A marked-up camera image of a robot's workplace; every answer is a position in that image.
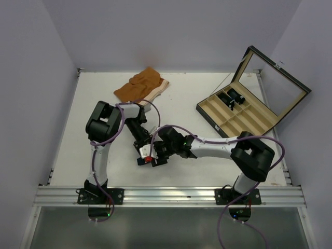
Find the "black box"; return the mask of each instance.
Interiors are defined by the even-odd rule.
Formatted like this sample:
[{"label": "black box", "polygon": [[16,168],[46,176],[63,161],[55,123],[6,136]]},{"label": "black box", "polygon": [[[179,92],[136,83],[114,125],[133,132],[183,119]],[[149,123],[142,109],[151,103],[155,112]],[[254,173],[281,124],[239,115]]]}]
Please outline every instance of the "black box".
[{"label": "black box", "polygon": [[[262,72],[265,74],[266,85],[269,90],[272,105],[269,108],[258,97],[252,94],[242,83],[244,71],[253,55],[264,63]],[[241,104],[235,102],[233,110],[219,97],[220,93],[227,94],[233,88],[245,98]],[[213,95],[199,102],[196,110],[222,136],[238,136],[242,131],[249,131],[254,135],[263,135],[277,125],[311,90],[283,70],[254,46],[248,47],[231,83]]]}]

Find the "orange cloth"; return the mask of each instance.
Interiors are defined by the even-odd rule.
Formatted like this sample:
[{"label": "orange cloth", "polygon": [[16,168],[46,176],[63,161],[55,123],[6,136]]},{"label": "orange cloth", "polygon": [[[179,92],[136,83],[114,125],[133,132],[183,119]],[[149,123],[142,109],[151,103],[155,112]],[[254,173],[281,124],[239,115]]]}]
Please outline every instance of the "orange cloth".
[{"label": "orange cloth", "polygon": [[160,95],[169,85],[167,80],[160,78],[160,74],[151,67],[141,71],[139,74],[129,79],[120,89],[114,91],[114,94],[122,101],[133,101],[137,99],[153,100]]}]

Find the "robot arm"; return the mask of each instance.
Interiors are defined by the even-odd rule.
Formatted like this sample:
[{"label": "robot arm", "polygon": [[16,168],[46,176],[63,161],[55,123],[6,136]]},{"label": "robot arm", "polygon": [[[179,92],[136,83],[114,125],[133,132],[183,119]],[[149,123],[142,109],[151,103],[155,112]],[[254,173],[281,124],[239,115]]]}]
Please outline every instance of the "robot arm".
[{"label": "robot arm", "polygon": [[259,139],[229,143],[233,140],[252,136],[249,132],[242,132],[238,137],[227,139],[205,139],[202,141],[226,142],[227,144],[210,144],[200,142],[191,135],[183,136],[172,127],[166,127],[158,132],[161,141],[154,146],[158,157],[167,160],[172,154],[183,158],[219,157],[233,160],[242,171],[233,189],[243,194],[257,182],[264,182],[270,170],[274,157],[274,150]]},{"label": "robot arm", "polygon": [[[136,126],[140,126],[141,123],[147,121],[142,106],[133,103],[123,105],[121,108],[123,109],[125,123],[131,130],[135,131]],[[96,176],[98,183],[103,188],[107,187],[106,168],[109,148],[112,142],[106,145],[98,145],[98,143],[113,137],[119,130],[120,122],[120,110],[106,102],[99,101],[86,125],[88,138],[93,142],[91,144],[91,161],[94,159],[94,171],[90,167],[89,176],[84,182],[84,189],[95,196],[100,196],[102,193],[97,187],[94,176]]]},{"label": "robot arm", "polygon": [[[145,164],[150,152],[151,135],[142,126],[146,117],[144,108],[138,104],[122,105],[125,124],[135,138],[134,147],[139,153],[138,165]],[[86,132],[89,140],[101,143],[114,136],[120,126],[121,113],[118,108],[99,101],[87,125]],[[153,144],[152,166],[167,163],[168,158],[177,154],[183,158],[219,157],[233,160],[241,169],[242,174],[236,180],[233,189],[242,194],[253,187],[257,182],[264,182],[272,164],[274,151],[259,139],[246,140],[237,143],[230,141],[252,136],[249,132],[242,132],[238,137],[227,139],[206,139],[207,141],[227,142],[225,145],[200,142],[191,135],[183,136],[172,127],[166,127],[158,132],[161,141]],[[91,145],[94,155],[94,172],[90,169],[84,189],[95,196],[102,196],[97,187],[94,175],[103,188],[107,188],[107,160],[111,143],[106,145]]]}]

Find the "black clamp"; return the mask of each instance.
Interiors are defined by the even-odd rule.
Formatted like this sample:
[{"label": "black clamp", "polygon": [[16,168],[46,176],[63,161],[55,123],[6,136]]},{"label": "black clamp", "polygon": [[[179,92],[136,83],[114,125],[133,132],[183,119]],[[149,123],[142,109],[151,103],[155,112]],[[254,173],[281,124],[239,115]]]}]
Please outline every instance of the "black clamp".
[{"label": "black clamp", "polygon": [[[113,199],[114,205],[122,205],[125,190],[123,188],[103,188]],[[77,204],[80,205],[103,205],[107,203],[106,195],[96,196],[87,192],[84,188],[76,190],[78,193]]]},{"label": "black clamp", "polygon": [[[232,200],[240,196],[233,188],[217,188],[214,190],[214,198],[217,205],[227,205]],[[254,189],[247,196],[244,196],[233,205],[261,205],[259,189]]]}]

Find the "white wall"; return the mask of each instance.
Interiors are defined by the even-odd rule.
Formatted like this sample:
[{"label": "white wall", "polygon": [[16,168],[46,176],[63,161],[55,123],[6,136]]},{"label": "white wall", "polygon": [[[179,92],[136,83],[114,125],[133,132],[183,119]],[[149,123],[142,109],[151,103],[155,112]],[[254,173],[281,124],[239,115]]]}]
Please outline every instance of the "white wall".
[{"label": "white wall", "polygon": [[303,187],[319,248],[331,248],[332,2],[303,0],[272,59],[312,89],[278,125],[293,182]]},{"label": "white wall", "polygon": [[43,0],[77,67],[235,71],[271,55],[301,0]]},{"label": "white wall", "polygon": [[18,248],[77,75],[41,1],[2,1],[0,33],[0,245]]}]

